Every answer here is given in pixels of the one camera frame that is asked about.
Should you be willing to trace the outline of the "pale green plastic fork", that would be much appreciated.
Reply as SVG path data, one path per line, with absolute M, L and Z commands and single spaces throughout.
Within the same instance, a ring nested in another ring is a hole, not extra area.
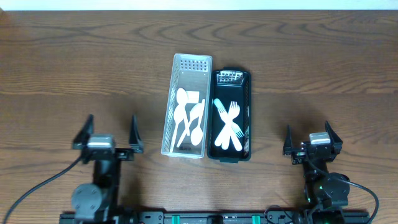
M 235 135 L 238 138 L 242 138 L 244 136 L 244 134 L 243 134 L 241 128 L 239 127 L 238 124 L 236 124 L 233 121 L 233 119 L 235 119 L 240 113 L 240 107 L 237 104 L 237 102 L 236 101 L 231 102 L 231 109 L 232 109 L 231 114 L 229 114 L 226 111 L 226 109 L 225 109 L 224 105 L 222 104 L 222 102 L 220 101 L 220 99 L 218 99 L 218 98 L 214 99 L 213 103 L 217 107 L 217 110 L 218 110 L 221 120 L 224 122 L 227 122 L 227 116 L 229 116 L 229 120 L 231 121 L 232 130 L 234 131 Z

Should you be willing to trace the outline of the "white plastic spoon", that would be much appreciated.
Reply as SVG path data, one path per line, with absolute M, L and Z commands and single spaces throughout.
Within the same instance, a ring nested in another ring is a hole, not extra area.
M 199 113 L 198 113 L 198 123 L 197 126 L 193 129 L 192 133 L 191 133 L 191 143 L 194 146 L 199 145 L 199 143 L 201 142 L 202 138 L 203 138 L 203 131 L 201 129 L 201 121 L 203 118 L 203 113 L 204 113 L 204 109 L 205 109 L 205 99 L 202 99 L 201 103 L 199 104 Z
M 187 136 L 189 136 L 189 123 L 188 123 L 188 117 L 187 117 L 187 112 L 186 112 L 186 104 L 188 103 L 188 96 L 187 92 L 183 88 L 179 88 L 177 90 L 177 103 L 179 107 L 181 107 L 182 115 L 183 115 L 183 120 L 184 120 L 184 125 L 185 125 L 185 132 L 187 133 Z
M 174 111 L 175 127 L 174 127 L 174 131 L 173 131 L 173 135 L 172 135 L 172 141 L 171 141 L 171 145 L 170 145 L 170 152 L 173 152 L 173 150 L 174 150 L 175 140 L 176 140 L 176 137 L 177 137 L 178 126 L 179 126 L 180 122 L 183 121 L 183 112 L 184 111 L 185 111 L 185 109 L 183 108 L 182 105 L 178 105 L 175 108 L 175 111 Z
M 190 125 L 193 122 L 194 119 L 199 117 L 199 112 L 201 109 L 201 103 L 197 103 L 191 110 L 189 113 L 189 121 L 188 121 L 188 125 L 185 127 L 185 130 L 183 132 L 183 134 L 181 135 L 180 139 L 178 140 L 177 143 L 177 148 L 180 147 L 182 141 L 185 139 L 185 136 L 187 136 L 190 133 Z

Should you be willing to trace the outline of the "dark green plastic basket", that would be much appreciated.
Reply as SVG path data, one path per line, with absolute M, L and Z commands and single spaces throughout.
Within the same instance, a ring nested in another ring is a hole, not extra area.
M 230 103 L 236 101 L 240 106 L 239 115 L 233 121 L 239 125 L 244 136 L 239 138 L 243 150 L 237 151 L 232 140 L 229 148 L 223 150 L 215 146 L 215 140 L 224 122 L 221 120 L 214 99 L 220 99 L 226 111 Z M 207 156 L 220 162 L 238 163 L 251 158 L 251 75 L 240 68 L 225 67 L 211 74 L 210 105 L 208 109 Z

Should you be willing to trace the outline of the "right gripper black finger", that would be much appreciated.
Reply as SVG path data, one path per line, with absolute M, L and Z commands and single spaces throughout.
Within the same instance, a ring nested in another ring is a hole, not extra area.
M 292 133 L 291 133 L 291 128 L 288 125 L 287 126 L 287 134 L 286 134 L 284 145 L 283 145 L 283 155 L 284 156 L 291 155 L 293 151 L 294 151 L 294 147 L 292 144 Z
M 331 146 L 334 149 L 335 152 L 341 152 L 342 146 L 343 146 L 343 141 L 341 138 L 334 132 L 332 127 L 330 126 L 328 121 L 325 121 L 325 130 L 327 131 L 329 137 L 330 137 L 330 142 Z

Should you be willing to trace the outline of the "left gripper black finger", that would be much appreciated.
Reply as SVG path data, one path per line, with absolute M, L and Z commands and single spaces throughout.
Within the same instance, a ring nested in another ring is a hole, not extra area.
M 83 150 L 88 144 L 90 136 L 94 133 L 94 116 L 90 114 L 79 133 L 72 142 L 72 149 Z
M 131 120 L 129 145 L 130 145 L 130 148 L 133 151 L 133 153 L 138 153 L 138 154 L 144 153 L 144 142 L 141 139 L 139 132 L 138 132 L 136 115 L 133 115 L 132 120 Z

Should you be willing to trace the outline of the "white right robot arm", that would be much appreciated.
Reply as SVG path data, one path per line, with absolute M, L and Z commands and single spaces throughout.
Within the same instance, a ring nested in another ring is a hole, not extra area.
M 325 131 L 312 133 L 308 141 L 293 145 L 291 128 L 287 128 L 283 155 L 290 156 L 293 165 L 303 166 L 305 179 L 304 195 L 308 208 L 293 215 L 295 223 L 344 223 L 342 207 L 348 204 L 349 178 L 343 174 L 330 173 L 327 168 L 342 150 L 343 141 L 325 123 Z

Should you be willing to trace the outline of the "white plastic fork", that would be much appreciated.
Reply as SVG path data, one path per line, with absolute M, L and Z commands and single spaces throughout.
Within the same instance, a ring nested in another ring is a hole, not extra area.
M 231 104 L 229 106 L 228 113 L 231 114 Z M 239 138 L 235 135 L 234 131 L 231 128 L 231 121 L 229 120 L 229 116 L 227 116 L 227 122 L 224 123 L 223 129 L 220 131 L 219 135 L 216 137 L 215 146 L 221 146 L 223 150 L 227 150 L 228 146 L 222 146 L 225 142 L 225 139 L 228 141 L 232 140 L 233 146 L 235 150 L 242 151 L 243 147 L 239 141 Z
M 232 140 L 235 150 L 241 151 L 243 147 L 239 138 L 243 137 L 243 132 L 239 125 L 233 121 L 240 113 L 240 106 L 236 101 L 232 101 L 229 110 L 226 111 L 220 99 L 216 98 L 213 102 L 221 120 L 224 122 L 224 127 L 216 137 L 215 146 L 221 146 L 223 150 L 227 150 L 229 148 L 229 141 Z

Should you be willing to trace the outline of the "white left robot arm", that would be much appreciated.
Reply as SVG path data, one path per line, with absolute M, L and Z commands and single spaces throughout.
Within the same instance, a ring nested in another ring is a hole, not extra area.
M 137 223 L 135 212 L 118 205 L 121 163 L 144 152 L 136 116 L 131 119 L 128 148 L 116 147 L 112 134 L 95 134 L 92 114 L 75 136 L 72 148 L 81 151 L 83 164 L 94 162 L 93 181 L 79 185 L 72 194 L 73 222 Z

